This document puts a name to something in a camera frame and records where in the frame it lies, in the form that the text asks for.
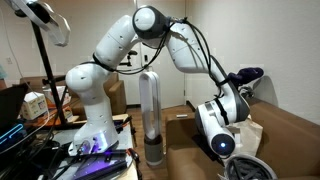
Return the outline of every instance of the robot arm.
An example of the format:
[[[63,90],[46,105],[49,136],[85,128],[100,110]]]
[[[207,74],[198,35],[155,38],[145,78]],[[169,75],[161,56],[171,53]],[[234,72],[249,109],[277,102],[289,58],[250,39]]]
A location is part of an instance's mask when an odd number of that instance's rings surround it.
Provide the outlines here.
[[[56,14],[51,7],[37,0],[5,0],[19,17],[28,17],[49,35],[56,46],[69,42],[70,27],[64,17]]]
[[[166,46],[179,71],[209,74],[221,88],[223,97],[197,107],[196,124],[216,154],[230,155],[235,143],[225,126],[244,121],[249,106],[227,81],[218,61],[210,53],[204,53],[195,28],[185,20],[166,17],[151,6],[138,9],[133,17],[119,19],[97,45],[92,60],[68,72],[67,84],[81,98],[88,118],[75,135],[69,153],[75,155],[83,142],[87,143],[84,153],[89,153],[93,147],[98,147],[96,152],[101,153],[116,144],[110,100],[105,96],[103,83],[113,71],[117,71],[121,60],[138,42],[149,47]]]

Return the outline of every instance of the table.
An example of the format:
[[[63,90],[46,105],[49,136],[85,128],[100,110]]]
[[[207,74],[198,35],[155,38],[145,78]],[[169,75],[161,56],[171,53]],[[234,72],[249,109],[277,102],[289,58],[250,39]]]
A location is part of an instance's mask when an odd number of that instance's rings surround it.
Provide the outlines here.
[[[113,119],[125,119],[128,117],[128,114],[122,114],[122,115],[117,115],[113,116]],[[74,134],[78,131],[78,129],[73,129],[73,130],[63,130],[59,131],[57,134],[55,134],[55,137],[53,140],[59,142],[61,145],[69,143],[70,141],[73,141],[73,136]],[[119,145],[118,149],[128,149],[128,148],[133,148],[133,142],[132,142],[132,136],[131,136],[131,126],[130,123],[128,123],[127,126],[123,128],[123,131],[119,134]],[[127,165],[128,168],[116,176],[117,179],[123,179],[123,180],[137,180],[137,170],[134,161],[130,156],[126,157]],[[63,161],[60,166],[67,165],[66,161]],[[59,178],[61,180],[69,180],[72,179],[73,175],[79,168],[80,163],[74,164],[69,167],[69,169]]]

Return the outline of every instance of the small box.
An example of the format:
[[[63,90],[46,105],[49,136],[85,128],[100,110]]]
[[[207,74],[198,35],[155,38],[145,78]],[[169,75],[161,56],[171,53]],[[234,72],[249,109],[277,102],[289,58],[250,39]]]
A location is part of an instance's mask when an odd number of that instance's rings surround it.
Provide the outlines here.
[[[47,111],[46,98],[41,93],[30,92],[25,95],[21,114],[27,120],[33,120]]]
[[[57,87],[57,91],[58,91],[58,95],[59,95],[59,99],[61,101],[62,99],[62,95],[63,95],[63,91],[65,89],[65,86],[56,86]],[[44,89],[43,90],[43,94],[46,97],[46,101],[47,101],[47,106],[49,109],[55,109],[56,107],[56,103],[54,101],[53,98],[53,94],[51,89]],[[68,104],[71,101],[71,96],[69,96],[69,93],[66,93],[66,95],[64,96],[64,101],[63,101],[63,106]]]
[[[46,126],[52,126],[52,125],[53,125],[53,123],[54,123],[54,117],[55,117],[55,115],[57,114],[57,112],[58,112],[57,109],[51,109],[51,110],[50,110],[50,112],[49,112],[49,114],[50,114],[50,115],[49,115],[49,121],[48,121],[48,123],[46,124]],[[64,118],[65,118],[68,122],[70,122],[70,121],[72,120],[73,114],[72,114],[71,107],[69,106],[69,104],[67,104],[67,105],[65,105],[65,106],[63,107],[63,114],[64,114]],[[38,117],[37,123],[35,123],[34,125],[35,125],[35,126],[41,126],[41,125],[47,120],[47,118],[48,118],[48,115],[47,115],[47,114],[44,114],[44,115]],[[61,122],[60,122],[60,118],[59,118],[59,116],[58,116],[55,125],[60,125],[60,124],[61,124]]]

